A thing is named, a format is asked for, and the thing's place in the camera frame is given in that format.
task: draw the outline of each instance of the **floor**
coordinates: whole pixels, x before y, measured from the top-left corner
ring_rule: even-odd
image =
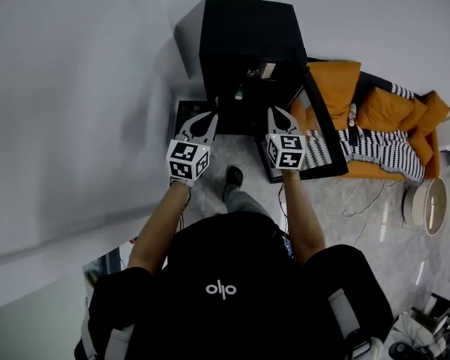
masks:
[[[211,150],[211,166],[193,187],[192,200],[184,213],[185,224],[227,211],[221,194],[226,168],[233,164],[244,172],[242,189],[258,200],[280,225],[281,185],[269,184],[253,138],[217,135]],[[342,212],[365,209],[377,198],[383,182],[352,178],[304,181],[326,244],[356,243],[367,257],[395,316],[413,305],[424,307],[430,292],[450,281],[450,170],[443,169],[442,177],[448,189],[448,215],[445,226],[434,237],[404,224],[401,212],[404,182],[385,182],[379,199],[364,213],[367,225],[359,238],[364,219],[345,219]]]

